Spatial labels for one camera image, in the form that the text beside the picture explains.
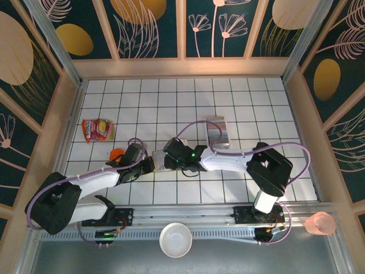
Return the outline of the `orange ball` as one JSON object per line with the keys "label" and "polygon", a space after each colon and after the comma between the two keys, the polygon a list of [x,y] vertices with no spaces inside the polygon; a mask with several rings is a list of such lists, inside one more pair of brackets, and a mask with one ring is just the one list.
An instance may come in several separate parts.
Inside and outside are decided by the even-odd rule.
{"label": "orange ball", "polygon": [[112,161],[114,160],[115,158],[117,158],[119,155],[124,155],[125,152],[122,148],[115,148],[113,149],[110,154],[109,154],[109,160]]}

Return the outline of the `orange snack packet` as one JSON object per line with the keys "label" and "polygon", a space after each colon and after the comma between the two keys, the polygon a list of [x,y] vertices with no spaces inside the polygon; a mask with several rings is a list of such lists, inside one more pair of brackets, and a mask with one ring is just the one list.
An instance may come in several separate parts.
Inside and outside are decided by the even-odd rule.
{"label": "orange snack packet", "polygon": [[115,126],[107,119],[84,119],[82,130],[87,143],[112,141],[115,138]]}

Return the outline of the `black controller board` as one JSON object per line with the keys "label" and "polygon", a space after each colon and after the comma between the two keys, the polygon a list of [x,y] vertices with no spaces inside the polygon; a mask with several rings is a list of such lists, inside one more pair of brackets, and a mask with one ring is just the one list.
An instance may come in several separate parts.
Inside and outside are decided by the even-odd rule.
{"label": "black controller board", "polygon": [[118,236],[119,232],[117,229],[109,229],[109,230],[97,230],[95,231],[95,243],[99,247],[109,247],[114,239]]}
{"label": "black controller board", "polygon": [[259,227],[254,229],[254,240],[259,244],[269,245],[274,237],[274,235],[279,232],[285,231],[285,226],[279,227]]}

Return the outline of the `white bowl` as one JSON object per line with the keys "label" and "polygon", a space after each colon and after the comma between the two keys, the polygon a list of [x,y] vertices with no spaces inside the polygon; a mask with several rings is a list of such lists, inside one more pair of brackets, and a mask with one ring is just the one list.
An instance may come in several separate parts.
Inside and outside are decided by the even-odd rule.
{"label": "white bowl", "polygon": [[191,249],[192,241],[189,228],[181,223],[166,225],[159,237],[162,252],[174,259],[185,256]]}

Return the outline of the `pink plastic cup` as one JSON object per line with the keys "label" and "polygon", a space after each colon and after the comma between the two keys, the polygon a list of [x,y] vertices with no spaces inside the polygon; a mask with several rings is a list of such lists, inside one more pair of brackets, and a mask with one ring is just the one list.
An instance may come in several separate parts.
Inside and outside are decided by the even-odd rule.
{"label": "pink plastic cup", "polygon": [[304,227],[312,235],[332,235],[336,231],[336,222],[327,212],[317,212],[304,222]]}

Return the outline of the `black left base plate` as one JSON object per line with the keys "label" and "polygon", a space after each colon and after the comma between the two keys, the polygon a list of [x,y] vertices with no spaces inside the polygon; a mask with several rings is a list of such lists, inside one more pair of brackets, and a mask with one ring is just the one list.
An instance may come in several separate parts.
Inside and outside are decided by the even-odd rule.
{"label": "black left base plate", "polygon": [[122,227],[131,226],[133,222],[133,212],[133,208],[116,208],[112,218],[112,225]]}

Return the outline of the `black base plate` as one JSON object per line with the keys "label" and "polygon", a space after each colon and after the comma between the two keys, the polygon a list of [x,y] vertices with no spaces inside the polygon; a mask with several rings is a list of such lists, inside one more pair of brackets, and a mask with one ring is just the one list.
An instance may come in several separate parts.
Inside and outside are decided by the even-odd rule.
{"label": "black base plate", "polygon": [[258,211],[253,206],[236,206],[233,207],[233,213],[230,216],[236,224],[285,223],[283,209],[280,205],[275,205],[270,213]]}
{"label": "black base plate", "polygon": [[112,225],[122,227],[131,226],[133,222],[133,212],[133,208],[116,208],[112,218]]}

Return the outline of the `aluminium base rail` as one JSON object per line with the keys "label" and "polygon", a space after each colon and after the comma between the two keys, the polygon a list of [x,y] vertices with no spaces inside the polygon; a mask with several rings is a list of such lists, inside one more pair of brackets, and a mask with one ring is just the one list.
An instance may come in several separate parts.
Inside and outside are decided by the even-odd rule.
{"label": "aluminium base rail", "polygon": [[[233,208],[238,204],[175,204],[132,205],[132,226],[136,228],[163,228],[170,223],[187,227],[224,227],[235,225]],[[337,219],[334,206],[324,202],[284,202],[285,219],[291,215],[292,225],[299,227],[313,214],[327,212]]]}

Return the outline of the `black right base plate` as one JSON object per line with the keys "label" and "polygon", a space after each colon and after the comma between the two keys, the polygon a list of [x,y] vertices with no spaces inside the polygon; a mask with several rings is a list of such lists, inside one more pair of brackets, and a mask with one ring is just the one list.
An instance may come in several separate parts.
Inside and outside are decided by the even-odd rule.
{"label": "black right base plate", "polygon": [[275,205],[270,213],[258,211],[253,206],[236,206],[233,207],[233,213],[230,216],[236,224],[285,223],[283,209],[280,205]]}

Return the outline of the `aluminium corner post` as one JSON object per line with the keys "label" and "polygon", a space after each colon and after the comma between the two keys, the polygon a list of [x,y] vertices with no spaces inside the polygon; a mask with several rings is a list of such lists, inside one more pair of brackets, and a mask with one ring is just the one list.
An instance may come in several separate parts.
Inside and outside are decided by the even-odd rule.
{"label": "aluminium corner post", "polygon": [[54,49],[56,56],[59,58],[61,64],[64,69],[69,74],[71,80],[75,84],[77,88],[81,86],[81,78],[78,74],[72,59],[66,49],[63,46],[62,41],[59,38],[59,35],[56,32],[51,21],[48,19],[43,7],[38,2],[38,0],[23,0],[28,10],[34,16],[34,19],[38,26],[40,27],[42,33],[48,39],[50,46]]}
{"label": "aluminium corner post", "polygon": [[298,41],[289,56],[286,67],[281,75],[284,86],[288,84],[291,76],[299,64],[299,61],[303,57],[305,51],[309,47],[311,41],[314,39],[321,24],[323,23],[326,15],[330,11],[332,3],[333,0],[319,0],[314,8],[314,11],[310,14],[309,21],[301,32]]}

